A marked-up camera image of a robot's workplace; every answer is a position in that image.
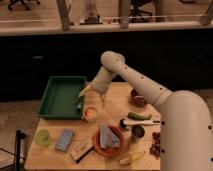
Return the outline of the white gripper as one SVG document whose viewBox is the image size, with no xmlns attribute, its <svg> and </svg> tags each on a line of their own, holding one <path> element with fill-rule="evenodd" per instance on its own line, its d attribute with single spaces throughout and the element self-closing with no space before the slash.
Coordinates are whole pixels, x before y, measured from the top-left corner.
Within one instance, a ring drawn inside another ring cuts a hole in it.
<svg viewBox="0 0 213 171">
<path fill-rule="evenodd" d="M 98 92 L 101 95 L 101 101 L 102 101 L 102 107 L 105 108 L 105 102 L 106 102 L 106 92 L 108 91 L 108 88 L 110 86 L 111 81 L 115 77 L 115 74 L 108 69 L 106 69 L 104 66 L 102 66 L 95 76 L 95 78 L 92 80 L 91 85 L 87 85 L 80 93 L 79 98 L 84 96 L 87 92 L 91 91 L 92 88 Z"/>
</svg>

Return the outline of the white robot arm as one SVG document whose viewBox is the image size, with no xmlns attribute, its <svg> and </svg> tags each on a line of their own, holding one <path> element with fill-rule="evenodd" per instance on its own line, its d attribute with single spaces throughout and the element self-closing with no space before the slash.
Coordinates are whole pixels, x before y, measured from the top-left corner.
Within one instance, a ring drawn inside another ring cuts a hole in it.
<svg viewBox="0 0 213 171">
<path fill-rule="evenodd" d="M 122 77 L 161 114 L 160 171 L 213 171 L 213 120 L 206 102 L 188 90 L 171 91 L 125 64 L 123 55 L 106 51 L 101 68 L 81 95 L 105 95 Z"/>
</svg>

